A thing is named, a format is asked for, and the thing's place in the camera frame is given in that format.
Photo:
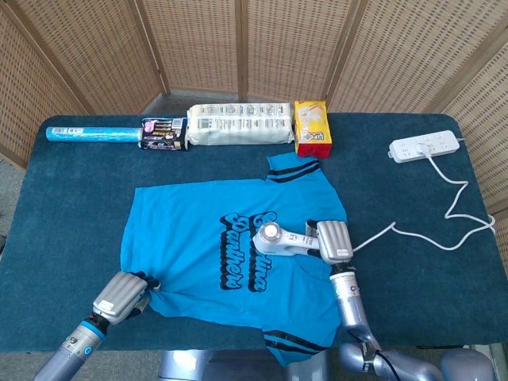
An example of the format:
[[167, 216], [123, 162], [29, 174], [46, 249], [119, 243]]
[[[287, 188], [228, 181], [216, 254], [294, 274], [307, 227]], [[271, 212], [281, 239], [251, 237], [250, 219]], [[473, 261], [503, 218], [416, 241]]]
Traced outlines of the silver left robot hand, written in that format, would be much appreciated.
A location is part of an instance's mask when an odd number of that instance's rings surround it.
[[161, 283], [144, 272], [119, 271], [93, 301], [93, 312], [111, 325], [142, 314]]

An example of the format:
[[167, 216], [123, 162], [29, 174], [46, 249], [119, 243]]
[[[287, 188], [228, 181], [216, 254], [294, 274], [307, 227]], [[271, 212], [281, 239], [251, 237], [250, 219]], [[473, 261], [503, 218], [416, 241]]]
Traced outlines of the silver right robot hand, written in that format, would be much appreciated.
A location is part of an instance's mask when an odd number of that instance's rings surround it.
[[344, 221], [308, 220], [306, 235], [314, 238], [319, 246], [307, 249], [309, 256], [321, 258], [328, 265], [348, 263], [353, 258], [348, 227]]

